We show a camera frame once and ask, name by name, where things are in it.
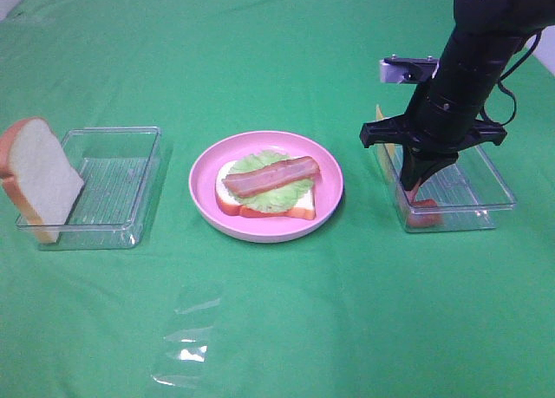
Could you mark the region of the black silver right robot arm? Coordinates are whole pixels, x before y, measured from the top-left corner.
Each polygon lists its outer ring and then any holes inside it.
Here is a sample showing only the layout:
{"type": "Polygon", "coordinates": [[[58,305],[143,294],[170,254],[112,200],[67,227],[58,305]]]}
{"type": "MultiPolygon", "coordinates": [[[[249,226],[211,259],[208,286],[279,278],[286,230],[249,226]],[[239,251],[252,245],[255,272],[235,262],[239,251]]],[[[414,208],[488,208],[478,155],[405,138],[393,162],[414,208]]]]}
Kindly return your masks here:
{"type": "Polygon", "coordinates": [[[506,130],[486,119],[486,99],[511,57],[554,24],[554,0],[454,0],[454,22],[434,72],[417,80],[406,111],[366,123],[360,132],[365,147],[402,146],[400,181],[408,192],[461,151],[502,143],[506,130]]]}

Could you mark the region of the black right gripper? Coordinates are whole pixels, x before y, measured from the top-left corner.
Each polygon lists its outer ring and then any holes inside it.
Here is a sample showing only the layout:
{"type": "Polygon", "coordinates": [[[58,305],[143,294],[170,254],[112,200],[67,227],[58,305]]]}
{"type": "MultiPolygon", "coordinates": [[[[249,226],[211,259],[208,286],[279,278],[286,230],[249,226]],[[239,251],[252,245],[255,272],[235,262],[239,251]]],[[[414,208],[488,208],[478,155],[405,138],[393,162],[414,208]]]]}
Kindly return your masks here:
{"type": "Polygon", "coordinates": [[[404,190],[413,190],[453,165],[459,151],[485,142],[501,145],[507,136],[505,128],[498,122],[478,119],[492,90],[490,81],[428,79],[415,87],[403,114],[363,124],[361,142],[365,147],[403,145],[400,182],[404,190]],[[421,157],[420,150],[439,154],[421,157]]]}

